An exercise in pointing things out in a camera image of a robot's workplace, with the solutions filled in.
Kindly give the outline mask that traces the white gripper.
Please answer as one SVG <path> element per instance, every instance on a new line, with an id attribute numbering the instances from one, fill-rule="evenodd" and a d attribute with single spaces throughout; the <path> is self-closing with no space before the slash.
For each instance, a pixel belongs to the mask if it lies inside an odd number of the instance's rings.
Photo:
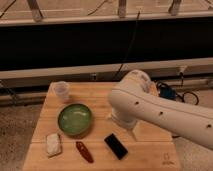
<path id="1" fill-rule="evenodd" d="M 134 139 L 134 141 L 138 141 L 133 128 L 137 124 L 137 120 L 129 115 L 124 115 L 121 112 L 113 109 L 111 116 L 111 120 L 114 121 L 120 127 L 127 129 L 128 134 Z"/>

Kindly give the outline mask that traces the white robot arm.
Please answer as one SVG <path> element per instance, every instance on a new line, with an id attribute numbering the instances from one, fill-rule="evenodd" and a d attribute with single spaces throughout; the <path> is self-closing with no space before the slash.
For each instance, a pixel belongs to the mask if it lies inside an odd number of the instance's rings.
<path id="1" fill-rule="evenodd" d="M 147 73 L 128 72 L 108 94 L 113 120 L 127 129 L 144 120 L 213 150 L 212 108 L 161 98 L 152 95 L 150 88 Z"/>

